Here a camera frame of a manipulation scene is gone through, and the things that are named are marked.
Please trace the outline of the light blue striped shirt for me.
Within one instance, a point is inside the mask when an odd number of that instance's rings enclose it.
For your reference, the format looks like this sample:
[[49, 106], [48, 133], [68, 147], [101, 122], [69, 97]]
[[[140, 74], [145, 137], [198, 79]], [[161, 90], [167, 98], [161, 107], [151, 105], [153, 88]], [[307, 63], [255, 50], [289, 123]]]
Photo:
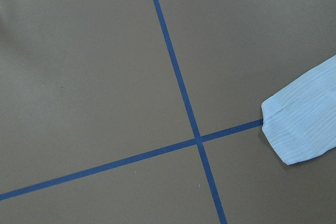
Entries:
[[272, 95], [261, 109], [262, 131], [286, 165], [335, 148], [335, 57]]

